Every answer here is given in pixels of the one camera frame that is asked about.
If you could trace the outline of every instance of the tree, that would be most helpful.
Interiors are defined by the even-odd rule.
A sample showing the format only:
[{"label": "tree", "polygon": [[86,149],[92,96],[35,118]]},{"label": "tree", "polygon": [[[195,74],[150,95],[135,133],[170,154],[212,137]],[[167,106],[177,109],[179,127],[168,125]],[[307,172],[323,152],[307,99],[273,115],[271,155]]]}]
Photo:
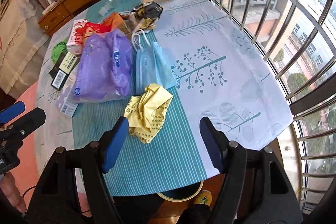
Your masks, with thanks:
[{"label": "tree", "polygon": [[312,132],[314,131],[316,128],[319,128],[318,123],[321,120],[321,112],[315,112],[305,118],[302,119],[302,121],[304,122],[304,124],[307,127],[308,132]]},{"label": "tree", "polygon": [[281,62],[284,59],[284,49],[281,48],[280,51],[275,55],[274,61]]},{"label": "tree", "polygon": [[329,111],[325,121],[328,123],[329,128],[336,127],[336,110],[335,109]]},{"label": "tree", "polygon": [[307,140],[308,156],[319,155],[324,150],[325,138]]},{"label": "tree", "polygon": [[[291,92],[297,90],[299,87],[303,86],[304,83],[308,81],[307,77],[303,73],[292,73],[287,80],[287,85]],[[295,96],[295,99],[298,100],[303,96],[307,95],[311,91],[310,86],[301,91],[298,95]]]}]

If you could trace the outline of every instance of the building window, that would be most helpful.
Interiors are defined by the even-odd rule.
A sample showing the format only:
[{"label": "building window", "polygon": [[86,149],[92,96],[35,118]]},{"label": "building window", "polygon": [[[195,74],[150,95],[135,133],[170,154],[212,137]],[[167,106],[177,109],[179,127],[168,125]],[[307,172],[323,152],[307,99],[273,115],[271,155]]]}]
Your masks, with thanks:
[{"label": "building window", "polygon": [[304,43],[306,42],[308,36],[305,34],[305,32],[302,32],[302,35],[300,36],[300,40]]},{"label": "building window", "polygon": [[296,24],[293,31],[297,33],[298,30],[300,30],[300,26]]},{"label": "building window", "polygon": [[309,45],[309,47],[307,48],[307,50],[309,51],[310,54],[313,54],[314,51],[316,51],[316,48],[315,48],[315,46],[313,45],[313,43],[311,43],[311,44]]},{"label": "building window", "polygon": [[317,66],[323,63],[321,55],[317,56],[317,58],[315,59],[315,63],[316,63]]}]

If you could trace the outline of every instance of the wooden floor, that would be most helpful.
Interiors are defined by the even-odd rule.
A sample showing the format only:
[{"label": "wooden floor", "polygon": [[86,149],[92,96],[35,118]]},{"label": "wooden floor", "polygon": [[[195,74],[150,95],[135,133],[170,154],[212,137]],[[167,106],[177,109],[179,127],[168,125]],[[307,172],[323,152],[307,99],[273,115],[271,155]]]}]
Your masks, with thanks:
[{"label": "wooden floor", "polygon": [[[208,190],[212,194],[213,202],[211,203],[211,208],[215,204],[223,179],[224,175],[219,174],[204,181],[202,190]],[[183,210],[192,204],[193,199],[184,202],[170,202],[165,200],[149,224],[175,224]]]},{"label": "wooden floor", "polygon": [[[270,143],[271,148],[273,149],[275,155],[280,160],[280,163],[283,165],[282,156],[279,148],[278,140],[275,139]],[[247,214],[250,207],[250,198],[252,191],[252,171],[248,170],[245,175],[245,183],[243,188],[243,193],[241,196],[241,203],[238,209],[237,216],[238,218],[243,217]],[[218,197],[219,191],[222,186],[224,179],[223,174],[219,174],[210,179],[204,181],[202,190],[208,190],[212,194],[212,203],[211,208],[214,206],[215,201]],[[162,206],[159,208],[154,217],[150,220],[148,224],[175,224],[179,220],[179,216],[184,209],[188,208],[193,204],[193,200],[188,200],[185,202],[170,202],[164,201]]]}]

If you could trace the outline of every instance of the screw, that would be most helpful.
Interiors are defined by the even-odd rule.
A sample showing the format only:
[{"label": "screw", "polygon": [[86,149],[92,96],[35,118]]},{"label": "screw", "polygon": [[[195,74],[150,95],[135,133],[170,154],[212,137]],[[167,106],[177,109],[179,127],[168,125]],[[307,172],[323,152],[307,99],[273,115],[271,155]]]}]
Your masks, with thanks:
[{"label": "screw", "polygon": [[63,147],[63,146],[60,146],[60,147],[58,147],[58,148],[55,149],[55,152],[56,152],[57,154],[60,154],[60,153],[62,153],[63,151],[64,151],[64,147]]},{"label": "screw", "polygon": [[90,142],[90,147],[91,148],[96,148],[96,147],[98,147],[98,145],[99,145],[99,142],[97,142],[97,141]]},{"label": "screw", "polygon": [[238,147],[238,143],[235,141],[229,141],[229,146],[233,147],[233,148],[237,148]]},{"label": "screw", "polygon": [[266,146],[264,148],[265,152],[268,153],[268,154],[271,154],[273,152],[272,148],[270,146]]}]

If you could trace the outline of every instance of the white curtain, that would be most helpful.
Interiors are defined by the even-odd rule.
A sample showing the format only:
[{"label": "white curtain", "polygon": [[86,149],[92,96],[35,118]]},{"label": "white curtain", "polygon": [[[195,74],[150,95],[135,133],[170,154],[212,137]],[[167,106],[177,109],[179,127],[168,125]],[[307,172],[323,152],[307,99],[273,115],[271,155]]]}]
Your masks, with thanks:
[{"label": "white curtain", "polygon": [[49,42],[42,11],[36,0],[11,0],[0,21],[0,87],[15,99],[38,80]]}]

